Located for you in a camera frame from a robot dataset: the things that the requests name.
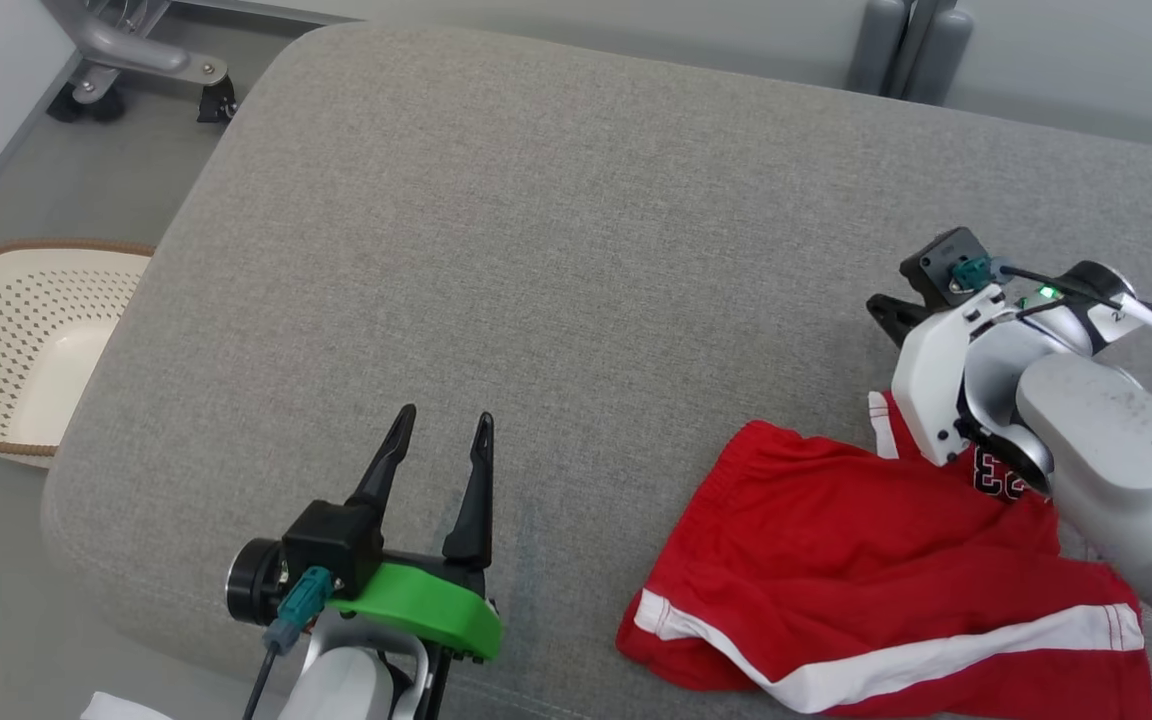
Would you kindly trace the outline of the white tape tag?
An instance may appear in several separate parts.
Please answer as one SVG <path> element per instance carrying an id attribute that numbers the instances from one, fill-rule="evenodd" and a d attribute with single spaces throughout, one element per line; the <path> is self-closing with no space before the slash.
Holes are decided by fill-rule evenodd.
<path id="1" fill-rule="evenodd" d="M 156 708 L 124 700 L 114 694 L 94 692 L 79 720 L 172 720 Z"/>
<path id="2" fill-rule="evenodd" d="M 1112 342 L 1142 327 L 1152 328 L 1152 310 L 1134 293 L 1123 291 L 1112 296 L 1108 304 L 1091 306 L 1087 320 L 1106 342 Z"/>

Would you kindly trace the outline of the grey partition post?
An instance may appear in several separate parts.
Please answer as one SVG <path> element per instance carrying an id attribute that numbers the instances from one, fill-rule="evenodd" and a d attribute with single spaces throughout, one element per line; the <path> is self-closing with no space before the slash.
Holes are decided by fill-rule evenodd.
<path id="1" fill-rule="evenodd" d="M 941 106 L 973 28 L 957 0 L 867 0 L 846 90 Z"/>

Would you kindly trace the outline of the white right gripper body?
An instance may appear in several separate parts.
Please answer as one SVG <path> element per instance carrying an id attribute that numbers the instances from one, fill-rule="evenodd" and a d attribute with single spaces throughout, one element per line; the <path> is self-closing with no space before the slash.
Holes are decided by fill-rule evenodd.
<path id="1" fill-rule="evenodd" d="M 890 395 L 914 444 L 938 468 L 969 445 L 991 450 L 1010 419 L 1011 366 L 988 342 L 1005 291 L 988 285 L 965 304 L 929 316 L 902 343 Z"/>

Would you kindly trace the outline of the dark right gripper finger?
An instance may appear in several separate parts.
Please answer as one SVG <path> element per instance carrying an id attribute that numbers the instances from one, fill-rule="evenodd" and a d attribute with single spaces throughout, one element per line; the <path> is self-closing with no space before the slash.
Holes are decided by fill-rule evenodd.
<path id="1" fill-rule="evenodd" d="M 934 314 L 929 306 L 896 300 L 886 293 L 873 293 L 869 297 L 867 313 L 897 348 L 904 346 L 905 338 L 909 338 L 914 328 Z"/>

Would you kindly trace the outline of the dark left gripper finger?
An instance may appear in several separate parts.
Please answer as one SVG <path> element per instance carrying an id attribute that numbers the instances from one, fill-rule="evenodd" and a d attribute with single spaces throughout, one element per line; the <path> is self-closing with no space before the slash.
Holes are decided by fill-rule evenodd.
<path id="1" fill-rule="evenodd" d="M 416 416 L 415 404 L 406 404 L 397 411 L 396 419 L 393 420 L 387 435 L 376 450 L 365 473 L 362 475 L 361 483 L 353 495 L 347 498 L 347 506 L 367 506 L 376 511 L 387 510 L 397 467 L 402 464 L 410 447 Z"/>
<path id="2" fill-rule="evenodd" d="M 470 454 L 470 473 L 458 516 L 444 538 L 442 555 L 449 564 L 488 568 L 493 556 L 494 419 L 482 414 Z"/>

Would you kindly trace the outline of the red white-striped shorts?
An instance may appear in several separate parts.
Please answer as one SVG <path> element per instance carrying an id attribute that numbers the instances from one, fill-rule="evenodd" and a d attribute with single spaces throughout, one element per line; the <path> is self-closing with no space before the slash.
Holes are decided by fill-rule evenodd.
<path id="1" fill-rule="evenodd" d="M 895 401 L 876 450 L 750 420 L 617 629 L 690 691 L 799 714 L 1152 720 L 1140 602 L 1064 556 L 1056 507 L 978 446 L 937 467 Z"/>

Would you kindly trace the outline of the grey wheeled frame leg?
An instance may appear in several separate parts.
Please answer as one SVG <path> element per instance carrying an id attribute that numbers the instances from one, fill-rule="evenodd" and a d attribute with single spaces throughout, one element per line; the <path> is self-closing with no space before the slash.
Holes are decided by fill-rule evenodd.
<path id="1" fill-rule="evenodd" d="M 47 118 L 73 123 L 81 118 L 109 123 L 126 113 L 115 82 L 134 71 L 200 88 L 197 122 L 229 123 L 238 97 L 228 67 L 214 56 L 161 44 L 147 37 L 172 0 L 119 0 L 120 18 L 106 9 L 113 0 L 40 0 L 76 45 L 76 69 L 46 106 Z"/>

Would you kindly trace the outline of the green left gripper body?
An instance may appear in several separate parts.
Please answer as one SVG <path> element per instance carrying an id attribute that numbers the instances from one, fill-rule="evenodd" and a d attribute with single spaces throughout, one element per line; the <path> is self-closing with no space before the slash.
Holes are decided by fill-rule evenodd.
<path id="1" fill-rule="evenodd" d="M 385 553 L 361 593 L 347 598 L 339 592 L 326 606 L 475 662 L 495 660 L 505 632 L 494 602 L 486 597 L 484 569 L 417 553 Z"/>

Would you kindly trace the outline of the cream perforated laundry basket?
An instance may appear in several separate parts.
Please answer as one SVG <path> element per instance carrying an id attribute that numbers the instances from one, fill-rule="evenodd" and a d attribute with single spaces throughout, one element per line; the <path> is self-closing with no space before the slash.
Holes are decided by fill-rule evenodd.
<path id="1" fill-rule="evenodd" d="M 50 468 L 152 255 L 97 240 L 0 247 L 0 457 Z"/>

